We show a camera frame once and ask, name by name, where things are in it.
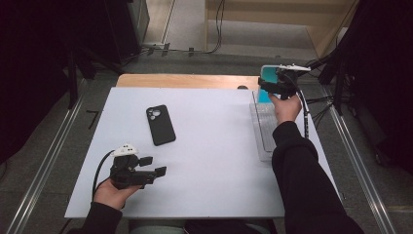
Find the wooden table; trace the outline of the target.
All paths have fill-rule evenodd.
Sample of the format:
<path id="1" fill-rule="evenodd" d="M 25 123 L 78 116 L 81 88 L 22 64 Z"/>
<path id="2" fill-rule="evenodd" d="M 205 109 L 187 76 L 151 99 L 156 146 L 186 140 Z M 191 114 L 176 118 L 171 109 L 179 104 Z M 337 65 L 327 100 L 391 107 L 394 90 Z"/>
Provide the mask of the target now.
<path id="1" fill-rule="evenodd" d="M 200 74 L 123 74 L 116 86 L 184 89 L 237 89 L 245 86 L 249 90 L 259 88 L 257 76 Z"/>

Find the wooden shelf frame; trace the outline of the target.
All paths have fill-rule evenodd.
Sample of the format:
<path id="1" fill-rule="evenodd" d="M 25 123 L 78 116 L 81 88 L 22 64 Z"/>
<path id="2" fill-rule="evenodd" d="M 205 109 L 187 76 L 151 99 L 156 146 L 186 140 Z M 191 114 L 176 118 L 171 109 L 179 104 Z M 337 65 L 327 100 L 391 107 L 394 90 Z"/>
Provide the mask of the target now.
<path id="1" fill-rule="evenodd" d="M 322 58 L 350 23 L 358 0 L 203 0 L 205 47 L 222 28 L 224 54 Z"/>

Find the person's left hand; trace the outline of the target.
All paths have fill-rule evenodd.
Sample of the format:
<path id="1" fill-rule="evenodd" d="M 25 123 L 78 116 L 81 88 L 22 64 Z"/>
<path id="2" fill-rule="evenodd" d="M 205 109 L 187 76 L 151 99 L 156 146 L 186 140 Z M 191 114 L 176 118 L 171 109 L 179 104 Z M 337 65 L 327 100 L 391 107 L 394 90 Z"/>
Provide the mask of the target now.
<path id="1" fill-rule="evenodd" d="M 96 189 L 94 194 L 94 202 L 106 205 L 115 210 L 120 210 L 137 190 L 140 185 L 129 186 L 125 189 L 118 189 L 114 186 L 112 180 L 108 178 L 103 181 Z"/>

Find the clear plastic bin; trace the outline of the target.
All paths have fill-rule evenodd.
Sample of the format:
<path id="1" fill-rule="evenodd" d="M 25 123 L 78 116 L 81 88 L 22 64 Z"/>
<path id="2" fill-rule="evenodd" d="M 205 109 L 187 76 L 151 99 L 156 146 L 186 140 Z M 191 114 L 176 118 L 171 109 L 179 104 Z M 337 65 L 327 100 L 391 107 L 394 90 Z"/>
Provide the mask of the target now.
<path id="1" fill-rule="evenodd" d="M 273 139 L 273 131 L 278 125 L 275 107 L 265 91 L 253 91 L 249 105 L 255 139 L 258 149 L 258 157 L 262 162 L 271 162 L 276 143 Z"/>

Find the person's right hand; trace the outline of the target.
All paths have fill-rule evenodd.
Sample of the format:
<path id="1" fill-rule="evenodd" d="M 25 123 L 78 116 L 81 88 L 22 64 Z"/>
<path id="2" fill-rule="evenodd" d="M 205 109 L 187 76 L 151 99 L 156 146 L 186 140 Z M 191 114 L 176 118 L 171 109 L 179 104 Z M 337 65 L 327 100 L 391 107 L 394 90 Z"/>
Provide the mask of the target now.
<path id="1" fill-rule="evenodd" d="M 288 99 L 279 99 L 273 94 L 268 97 L 275 107 L 275 115 L 278 124 L 284 122 L 294 122 L 301 111 L 301 100 L 298 96 L 292 96 Z"/>

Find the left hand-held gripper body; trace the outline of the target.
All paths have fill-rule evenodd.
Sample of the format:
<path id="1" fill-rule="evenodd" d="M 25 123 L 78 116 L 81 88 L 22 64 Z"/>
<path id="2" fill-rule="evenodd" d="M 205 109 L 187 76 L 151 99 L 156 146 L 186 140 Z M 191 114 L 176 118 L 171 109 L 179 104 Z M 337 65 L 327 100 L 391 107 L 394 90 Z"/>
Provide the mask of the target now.
<path id="1" fill-rule="evenodd" d="M 111 153 L 113 165 L 110 169 L 110 178 L 118 189 L 129 186 L 152 184 L 156 178 L 155 171 L 137 171 L 139 166 L 138 150 L 131 144 L 125 143 Z"/>

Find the black metal stand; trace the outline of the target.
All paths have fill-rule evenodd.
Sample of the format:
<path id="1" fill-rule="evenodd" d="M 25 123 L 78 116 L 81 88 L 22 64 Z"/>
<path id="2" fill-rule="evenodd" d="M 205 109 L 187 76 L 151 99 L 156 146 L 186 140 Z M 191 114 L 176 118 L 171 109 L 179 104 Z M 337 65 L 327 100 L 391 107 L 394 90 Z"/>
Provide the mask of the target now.
<path id="1" fill-rule="evenodd" d="M 121 67 L 102 58 L 88 48 L 79 46 L 69 47 L 67 49 L 69 109 L 72 109 L 79 99 L 77 71 L 80 71 L 85 79 L 93 79 L 97 73 L 97 69 L 93 65 L 94 61 L 118 75 L 125 74 L 125 71 Z"/>
<path id="2" fill-rule="evenodd" d="M 348 56 L 347 53 L 335 49 L 325 57 L 312 59 L 305 64 L 311 70 L 322 66 L 322 71 L 318 77 L 321 85 L 328 85 L 332 80 L 335 80 L 332 104 L 340 116 L 343 115 L 342 98 L 347 75 Z"/>

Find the black phone case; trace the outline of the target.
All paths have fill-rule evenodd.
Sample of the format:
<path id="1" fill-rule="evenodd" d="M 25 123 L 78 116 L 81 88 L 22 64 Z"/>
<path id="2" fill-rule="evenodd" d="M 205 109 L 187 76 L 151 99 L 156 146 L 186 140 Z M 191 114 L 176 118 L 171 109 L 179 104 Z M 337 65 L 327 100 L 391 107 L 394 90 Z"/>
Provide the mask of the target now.
<path id="1" fill-rule="evenodd" d="M 152 136 L 156 146 L 170 143 L 176 140 L 168 108 L 162 104 L 146 109 L 146 116 Z"/>

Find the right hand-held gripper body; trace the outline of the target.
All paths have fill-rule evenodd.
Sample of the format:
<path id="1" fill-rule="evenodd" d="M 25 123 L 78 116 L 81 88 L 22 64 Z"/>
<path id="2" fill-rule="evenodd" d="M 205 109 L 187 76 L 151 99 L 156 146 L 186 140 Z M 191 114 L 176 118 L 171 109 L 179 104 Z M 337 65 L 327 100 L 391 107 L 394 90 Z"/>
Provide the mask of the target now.
<path id="1" fill-rule="evenodd" d="M 282 99 L 288 99 L 294 96 L 298 91 L 297 80 L 298 77 L 306 72 L 310 72 L 310 67 L 291 65 L 279 65 L 277 67 L 278 84 L 283 87 L 280 92 Z"/>

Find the black cabinet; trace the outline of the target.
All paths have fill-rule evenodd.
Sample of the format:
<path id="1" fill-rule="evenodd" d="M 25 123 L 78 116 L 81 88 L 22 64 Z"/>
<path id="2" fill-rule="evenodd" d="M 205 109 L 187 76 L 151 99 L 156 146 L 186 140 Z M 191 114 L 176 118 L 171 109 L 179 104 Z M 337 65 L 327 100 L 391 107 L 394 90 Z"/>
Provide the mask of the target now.
<path id="1" fill-rule="evenodd" d="M 146 0 L 104 0 L 111 35 L 115 43 L 115 61 L 136 57 L 150 22 Z"/>

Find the dark curtain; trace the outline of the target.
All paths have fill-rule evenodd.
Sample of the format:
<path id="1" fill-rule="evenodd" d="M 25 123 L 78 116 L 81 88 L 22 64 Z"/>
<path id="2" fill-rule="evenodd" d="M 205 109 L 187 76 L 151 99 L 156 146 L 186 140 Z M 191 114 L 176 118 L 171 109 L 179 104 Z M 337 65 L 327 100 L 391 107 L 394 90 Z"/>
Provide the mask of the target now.
<path id="1" fill-rule="evenodd" d="M 357 118 L 379 162 L 413 175 L 413 0 L 359 0 L 343 42 Z"/>
<path id="2" fill-rule="evenodd" d="M 0 0 L 0 164 L 68 91 L 67 49 L 85 47 L 94 0 Z"/>

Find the white board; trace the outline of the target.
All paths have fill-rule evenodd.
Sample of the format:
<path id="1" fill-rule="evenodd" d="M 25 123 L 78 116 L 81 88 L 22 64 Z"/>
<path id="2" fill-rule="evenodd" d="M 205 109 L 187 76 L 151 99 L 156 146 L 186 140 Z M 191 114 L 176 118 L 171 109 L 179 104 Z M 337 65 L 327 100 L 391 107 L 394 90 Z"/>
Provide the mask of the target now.
<path id="1" fill-rule="evenodd" d="M 165 176 L 132 195 L 131 218 L 272 218 L 284 215 L 272 166 L 258 157 L 249 90 L 114 88 L 110 91 L 65 215 L 87 215 L 109 151 L 125 143 Z M 146 109 L 164 104 L 176 140 L 153 143 Z"/>

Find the metal floor rail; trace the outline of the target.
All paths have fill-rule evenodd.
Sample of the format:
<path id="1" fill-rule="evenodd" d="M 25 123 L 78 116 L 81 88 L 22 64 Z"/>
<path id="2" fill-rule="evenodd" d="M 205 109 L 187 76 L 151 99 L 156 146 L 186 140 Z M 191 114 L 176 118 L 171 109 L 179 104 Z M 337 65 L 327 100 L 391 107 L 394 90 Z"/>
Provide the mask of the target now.
<path id="1" fill-rule="evenodd" d="M 357 175 L 360 187 L 365 195 L 368 206 L 376 220 L 381 234 L 397 234 L 394 224 L 388 214 L 387 208 L 374 185 L 374 182 L 367 170 L 356 144 L 346 125 L 345 119 L 339 115 L 334 107 L 329 109 L 330 115 L 335 123 L 336 129 L 346 148 L 352 166 Z"/>
<path id="2" fill-rule="evenodd" d="M 14 215 L 14 218 L 9 225 L 6 234 L 21 234 L 26 223 L 28 222 L 32 211 L 42 193 L 42 190 L 48 180 L 48 177 L 56 163 L 59 152 L 69 134 L 72 125 L 78 115 L 78 112 L 83 104 L 84 96 L 89 88 L 89 82 L 82 79 L 78 91 L 78 99 L 74 102 L 71 109 L 66 111 L 66 114 L 56 132 L 56 135 L 39 167 L 35 177 L 24 196 L 19 203 L 19 208 Z"/>

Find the iridescent phone case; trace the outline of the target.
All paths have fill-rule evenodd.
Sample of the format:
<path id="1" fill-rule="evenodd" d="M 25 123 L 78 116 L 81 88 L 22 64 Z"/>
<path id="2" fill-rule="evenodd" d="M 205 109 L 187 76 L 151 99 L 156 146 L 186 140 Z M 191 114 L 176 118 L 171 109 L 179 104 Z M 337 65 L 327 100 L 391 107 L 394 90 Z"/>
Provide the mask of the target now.
<path id="1" fill-rule="evenodd" d="M 266 81 L 277 83 L 279 82 L 279 77 L 277 74 L 278 68 L 275 65 L 263 65 L 261 67 L 259 78 L 263 78 Z M 267 92 L 259 87 L 258 92 L 258 102 L 259 103 L 269 103 L 270 99 Z"/>

